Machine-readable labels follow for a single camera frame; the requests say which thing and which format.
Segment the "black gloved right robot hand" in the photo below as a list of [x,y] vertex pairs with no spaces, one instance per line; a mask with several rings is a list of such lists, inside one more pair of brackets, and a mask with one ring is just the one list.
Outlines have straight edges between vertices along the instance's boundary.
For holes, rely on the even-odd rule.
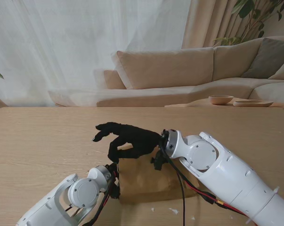
[[108,150],[108,158],[118,163],[119,159],[137,159],[150,154],[159,145],[161,135],[146,129],[116,122],[107,122],[96,126],[99,131],[92,141],[98,142],[111,133],[116,135]]

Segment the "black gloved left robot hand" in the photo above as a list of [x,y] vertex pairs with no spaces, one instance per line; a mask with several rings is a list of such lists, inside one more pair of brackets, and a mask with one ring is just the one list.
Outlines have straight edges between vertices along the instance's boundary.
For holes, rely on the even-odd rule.
[[115,178],[119,179],[119,171],[118,171],[118,164],[117,163],[111,163],[110,165],[106,166],[108,171],[113,175]]

